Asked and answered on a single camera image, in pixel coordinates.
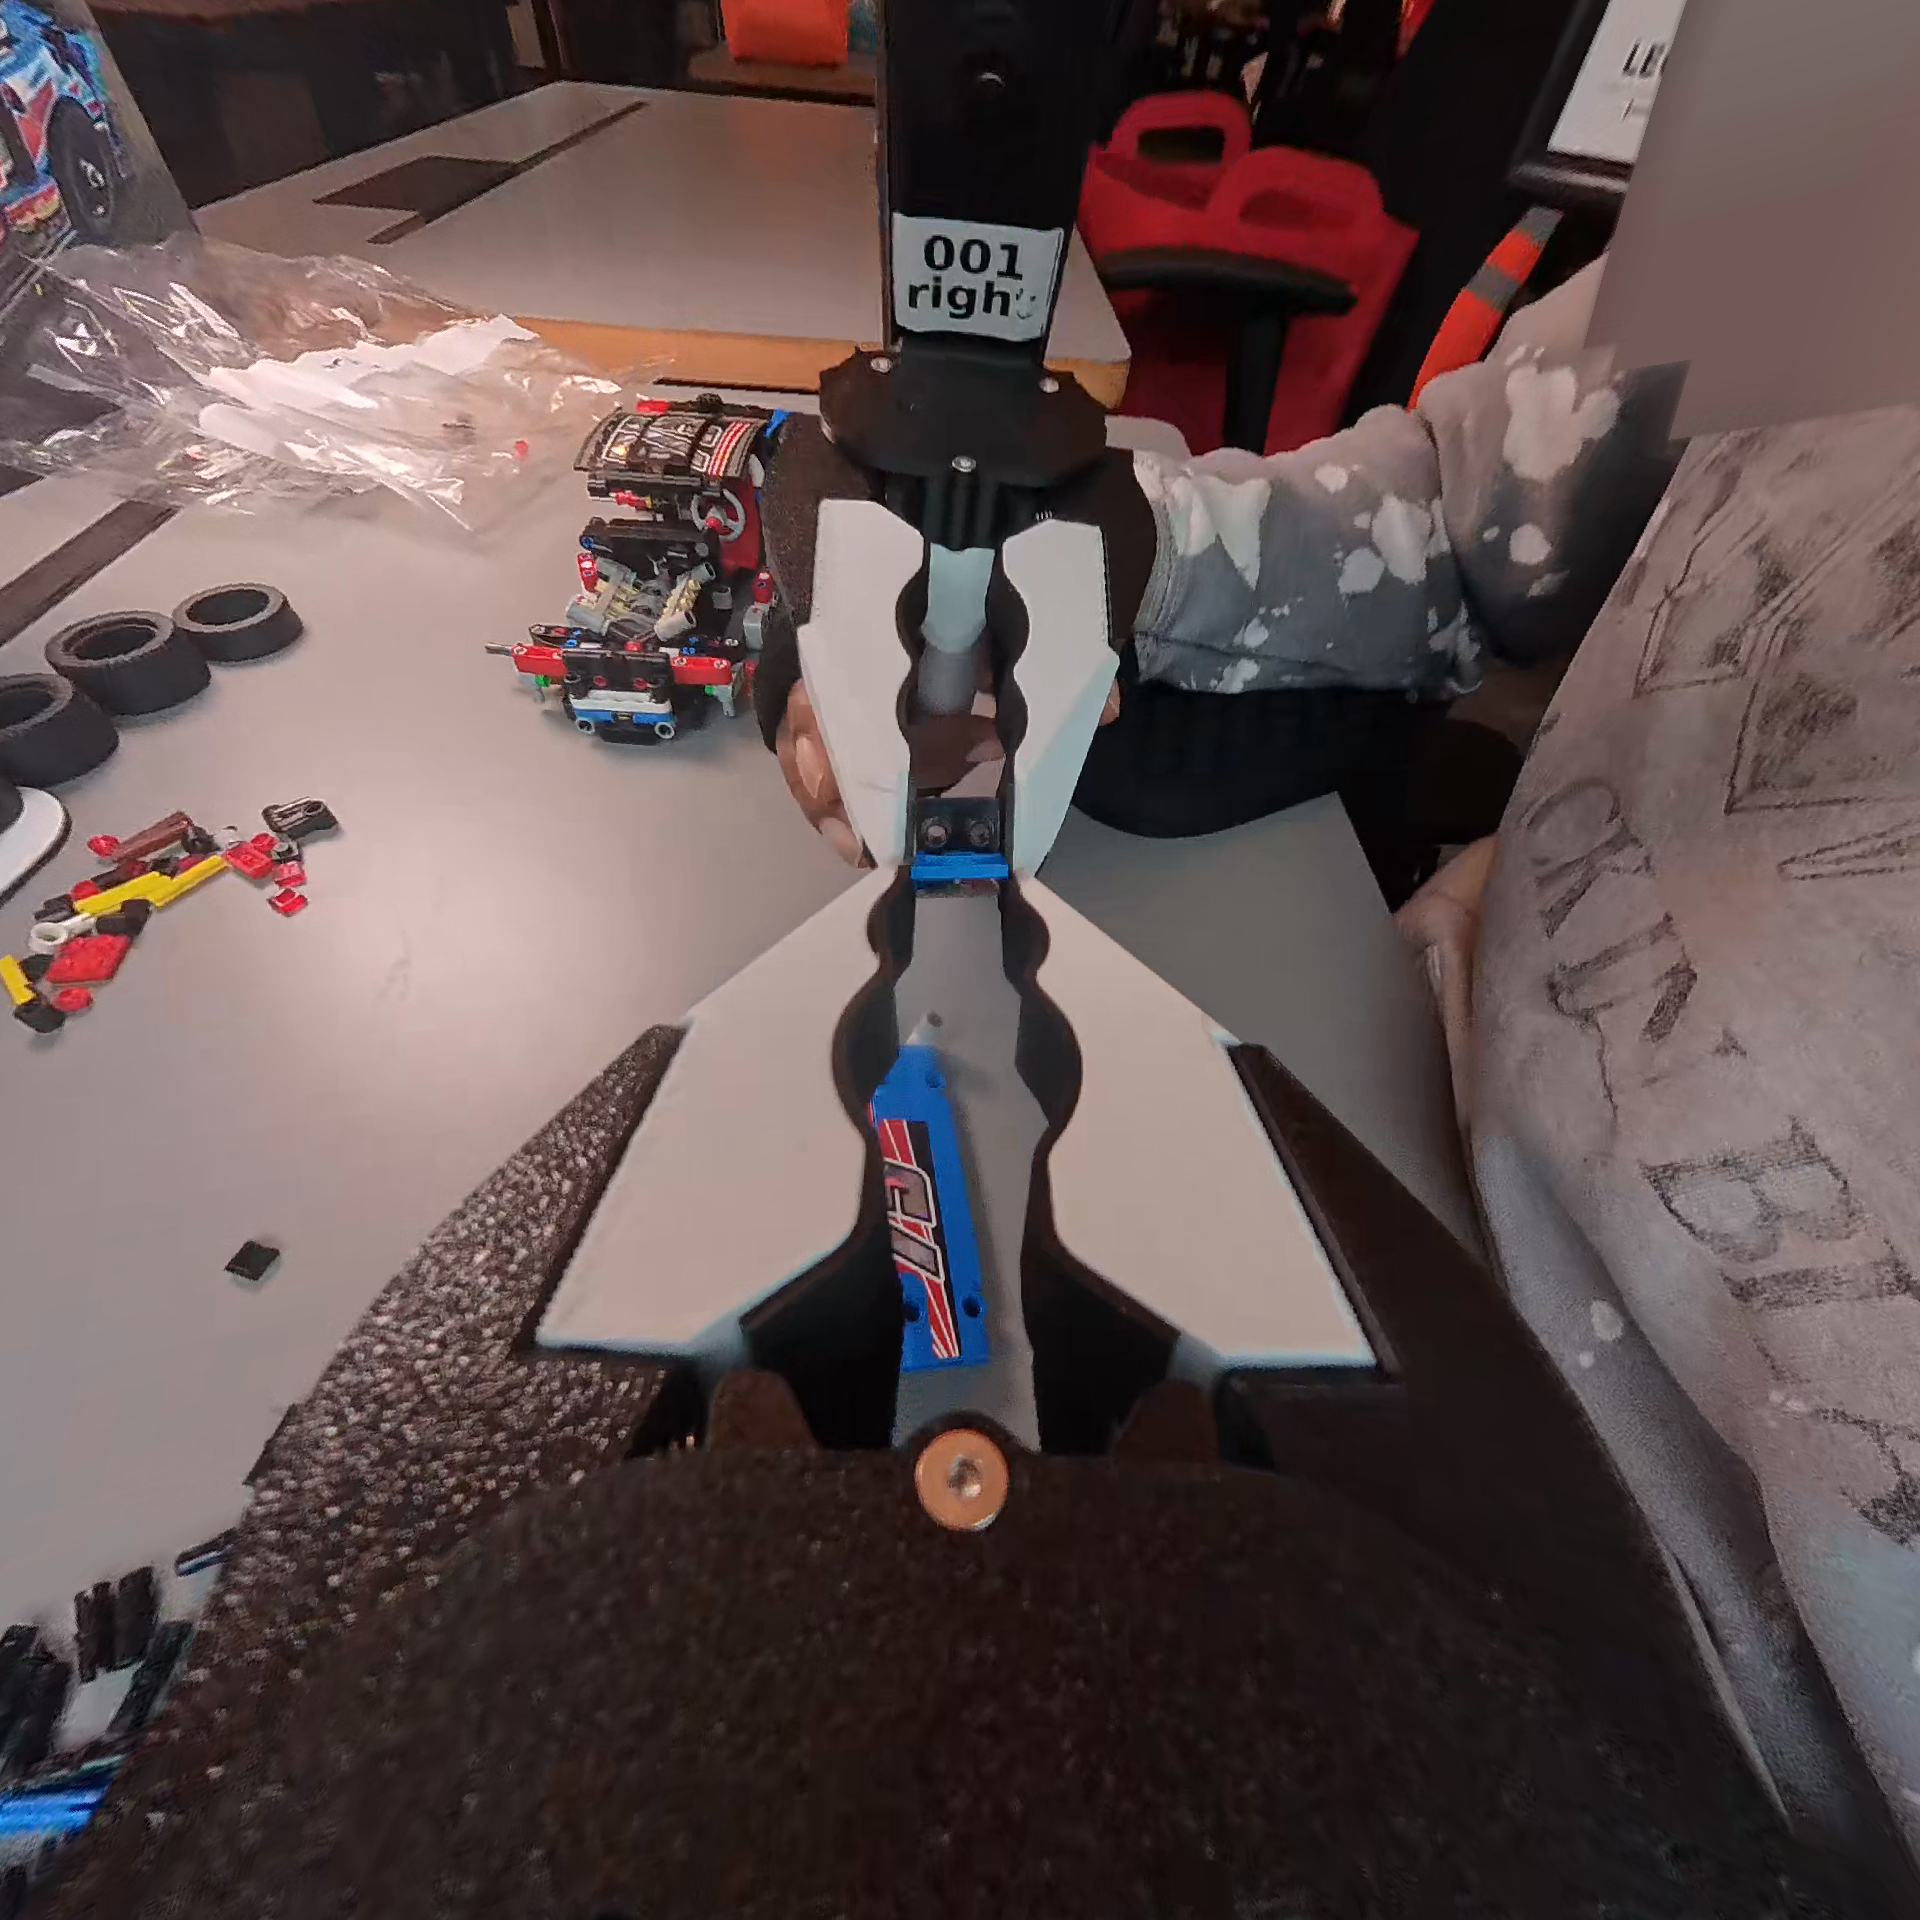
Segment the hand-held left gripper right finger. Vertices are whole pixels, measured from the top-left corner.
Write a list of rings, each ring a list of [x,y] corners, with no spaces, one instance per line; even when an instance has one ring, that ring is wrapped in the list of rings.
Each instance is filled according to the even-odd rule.
[[[1238,1038],[1043,880],[1009,880],[999,915],[1043,1116],[1020,1277],[1038,1415],[1124,1419],[1167,1381],[1375,1388]]]

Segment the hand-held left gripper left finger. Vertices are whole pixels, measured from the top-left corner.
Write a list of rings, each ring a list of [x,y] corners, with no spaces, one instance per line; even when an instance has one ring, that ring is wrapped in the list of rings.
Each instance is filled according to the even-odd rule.
[[[896,1416],[904,1299],[871,1104],[913,958],[871,870],[702,999],[535,1325],[555,1356],[780,1375],[810,1419]]]

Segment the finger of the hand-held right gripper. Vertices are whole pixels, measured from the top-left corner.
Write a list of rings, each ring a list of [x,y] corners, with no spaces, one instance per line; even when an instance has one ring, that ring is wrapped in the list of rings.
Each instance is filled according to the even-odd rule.
[[[1102,532],[1041,520],[999,552],[1014,625],[999,679],[1009,861],[1041,870],[1065,822],[1092,733],[1118,679]]]
[[[880,502],[823,502],[801,668],[854,832],[880,869],[906,859],[913,773],[902,701],[915,655],[902,607],[924,566],[922,535]]]

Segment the blue striped toy panel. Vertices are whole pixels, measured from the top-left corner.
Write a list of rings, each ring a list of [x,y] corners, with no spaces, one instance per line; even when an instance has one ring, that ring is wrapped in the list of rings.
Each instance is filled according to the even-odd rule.
[[[971,1187],[939,1049],[908,1041],[871,1099],[902,1287],[904,1375],[986,1364],[990,1312]]]

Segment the red chair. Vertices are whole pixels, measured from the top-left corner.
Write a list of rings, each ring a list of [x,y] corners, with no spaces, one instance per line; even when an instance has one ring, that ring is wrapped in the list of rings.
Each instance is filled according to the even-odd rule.
[[[1095,261],[1124,248],[1273,256],[1348,280],[1343,317],[1296,320],[1264,453],[1337,429],[1356,374],[1418,248],[1354,160],[1254,143],[1248,109],[1195,88],[1134,103],[1088,158],[1080,233]],[[1233,320],[1206,295],[1108,295],[1131,363],[1123,408],[1176,425],[1193,451],[1222,437]]]

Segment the orange object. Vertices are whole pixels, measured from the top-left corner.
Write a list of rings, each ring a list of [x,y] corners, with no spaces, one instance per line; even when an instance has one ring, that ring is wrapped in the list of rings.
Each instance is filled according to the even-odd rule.
[[[848,61],[851,1],[723,1],[727,53],[738,64],[838,68]]]

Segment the orange grey safety vest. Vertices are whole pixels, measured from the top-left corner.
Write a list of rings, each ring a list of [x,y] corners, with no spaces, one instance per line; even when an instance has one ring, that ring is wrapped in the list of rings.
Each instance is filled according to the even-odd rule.
[[[1471,368],[1489,353],[1563,220],[1562,207],[1535,206],[1481,261],[1432,336],[1409,390],[1409,408],[1439,376]]]

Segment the person's grey printed sweatshirt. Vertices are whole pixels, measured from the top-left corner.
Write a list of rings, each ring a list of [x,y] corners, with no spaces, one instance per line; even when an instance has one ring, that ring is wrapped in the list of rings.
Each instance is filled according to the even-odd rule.
[[[1481,1214],[1783,1811],[1915,1865],[1915,406],[1702,439],[1472,948]]]

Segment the black toy tire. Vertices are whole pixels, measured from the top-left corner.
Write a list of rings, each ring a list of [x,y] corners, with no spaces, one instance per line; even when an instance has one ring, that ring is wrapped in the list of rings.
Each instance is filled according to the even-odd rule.
[[[118,755],[111,712],[60,675],[2,677],[2,775],[48,788],[80,780]]]
[[[226,583],[188,595],[171,609],[180,637],[216,664],[278,655],[305,636],[288,595],[268,583]]]
[[[168,712],[210,686],[210,664],[200,645],[170,615],[151,609],[73,621],[43,643],[43,659],[118,717]]]

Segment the pile of red yellow bricks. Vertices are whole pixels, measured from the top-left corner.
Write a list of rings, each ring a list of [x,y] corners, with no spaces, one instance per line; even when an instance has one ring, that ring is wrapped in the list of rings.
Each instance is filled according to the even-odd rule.
[[[97,833],[97,870],[42,897],[22,936],[4,947],[4,1019],[54,1038],[86,1017],[122,973],[150,926],[168,910],[239,878],[278,921],[310,907],[306,845],[343,827],[339,808],[300,797],[262,808],[262,827],[202,827],[177,808],[131,833]]]

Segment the clear plastic bag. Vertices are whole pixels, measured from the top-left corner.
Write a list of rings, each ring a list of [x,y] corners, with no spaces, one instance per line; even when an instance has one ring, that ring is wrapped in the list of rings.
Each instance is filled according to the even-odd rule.
[[[4,467],[151,505],[343,497],[465,532],[572,473],[626,388],[361,256],[73,247],[4,336]]]

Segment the white sign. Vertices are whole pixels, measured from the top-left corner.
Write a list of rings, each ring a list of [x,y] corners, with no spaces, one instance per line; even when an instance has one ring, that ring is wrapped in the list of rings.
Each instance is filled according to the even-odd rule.
[[[1599,4],[1546,136],[1547,156],[1636,161],[1682,9],[1682,1]]]

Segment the white monitor stand base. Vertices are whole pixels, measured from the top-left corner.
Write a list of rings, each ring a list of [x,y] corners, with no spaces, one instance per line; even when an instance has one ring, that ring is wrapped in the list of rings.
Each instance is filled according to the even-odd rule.
[[[65,845],[71,816],[58,796],[2,775],[0,900],[7,902]]]

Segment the pile of blue black bricks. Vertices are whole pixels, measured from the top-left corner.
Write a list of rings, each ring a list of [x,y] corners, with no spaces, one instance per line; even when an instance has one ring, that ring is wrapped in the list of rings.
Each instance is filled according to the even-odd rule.
[[[2,1639],[2,1862],[19,1881],[97,1814],[185,1676],[228,1526],[156,1565],[99,1580],[65,1624]]]

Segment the toy box with car print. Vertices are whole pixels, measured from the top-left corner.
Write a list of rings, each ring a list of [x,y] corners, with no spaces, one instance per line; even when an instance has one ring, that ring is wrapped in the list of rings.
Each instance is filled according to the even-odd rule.
[[[71,247],[138,247],[195,227],[90,7],[4,1],[4,320]]]

